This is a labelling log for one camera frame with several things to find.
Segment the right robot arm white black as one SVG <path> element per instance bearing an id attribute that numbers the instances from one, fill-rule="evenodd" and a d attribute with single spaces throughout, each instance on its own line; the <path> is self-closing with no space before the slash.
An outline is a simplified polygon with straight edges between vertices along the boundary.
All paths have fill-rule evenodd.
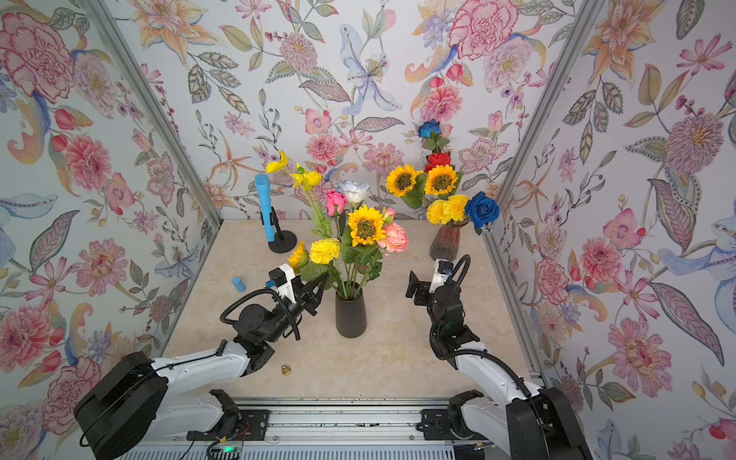
<path id="1" fill-rule="evenodd" d="M 457 264 L 437 260 L 430 281 L 419 280 L 412 271 L 406 289 L 408 299 L 427 309 L 434 356 L 480 386 L 450 399 L 450 433 L 481 436 L 510 459 L 592 458 L 563 391 L 525 381 L 465 324 L 460 294 L 470 266 L 468 254 Z"/>

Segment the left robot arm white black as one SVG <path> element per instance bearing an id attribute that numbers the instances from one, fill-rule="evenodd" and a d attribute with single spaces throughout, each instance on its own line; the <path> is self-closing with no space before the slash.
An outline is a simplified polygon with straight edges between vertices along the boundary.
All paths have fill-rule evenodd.
<path id="1" fill-rule="evenodd" d="M 292 335 L 304 312 L 315 314 L 327 275 L 304 283 L 272 270 L 256 289 L 226 308 L 220 321 L 236 335 L 211 350 L 179 358 L 125 356 L 74 409 L 80 446 L 97 459 L 117 459 L 148 439 L 184 433 L 227 441 L 250 428 L 239 406 L 211 383 L 250 376 L 272 358 L 273 343 Z"/>

